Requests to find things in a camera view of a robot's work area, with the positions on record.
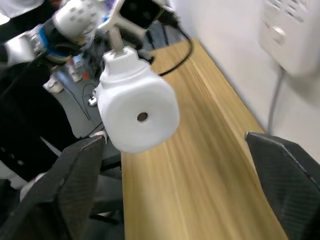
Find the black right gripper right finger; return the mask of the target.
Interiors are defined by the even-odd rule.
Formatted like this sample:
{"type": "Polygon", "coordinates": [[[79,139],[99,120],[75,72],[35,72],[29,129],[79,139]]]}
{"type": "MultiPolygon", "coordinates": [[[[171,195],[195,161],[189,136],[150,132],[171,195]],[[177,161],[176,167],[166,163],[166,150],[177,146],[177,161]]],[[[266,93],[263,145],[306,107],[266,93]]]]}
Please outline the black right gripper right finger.
{"type": "Polygon", "coordinates": [[[320,165],[297,143],[247,132],[264,195],[290,240],[320,238],[320,165]]]}

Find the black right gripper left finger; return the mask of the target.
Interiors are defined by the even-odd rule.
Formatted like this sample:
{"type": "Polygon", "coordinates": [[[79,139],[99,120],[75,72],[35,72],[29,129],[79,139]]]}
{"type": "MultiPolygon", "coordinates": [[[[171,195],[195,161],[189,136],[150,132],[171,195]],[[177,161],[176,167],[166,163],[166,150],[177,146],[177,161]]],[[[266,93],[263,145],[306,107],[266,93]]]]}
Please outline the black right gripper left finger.
{"type": "Polygon", "coordinates": [[[67,147],[0,229],[2,240],[79,240],[93,208],[102,135],[67,147]]]}

